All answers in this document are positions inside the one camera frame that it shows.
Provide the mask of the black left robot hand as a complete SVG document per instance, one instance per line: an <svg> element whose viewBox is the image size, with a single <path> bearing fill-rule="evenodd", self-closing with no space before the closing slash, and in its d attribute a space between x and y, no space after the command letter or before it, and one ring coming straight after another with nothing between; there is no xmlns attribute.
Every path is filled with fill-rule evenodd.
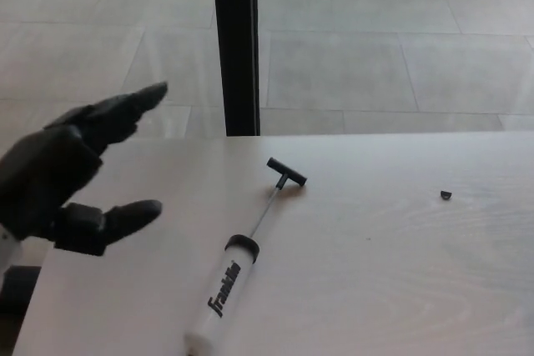
<svg viewBox="0 0 534 356"><path fill-rule="evenodd" d="M10 265L27 238L101 256L107 246L152 223L158 200L100 208L71 202L103 165L109 146L137 130L168 92L166 82L73 108L18 140L1 158L1 264Z"/></svg>

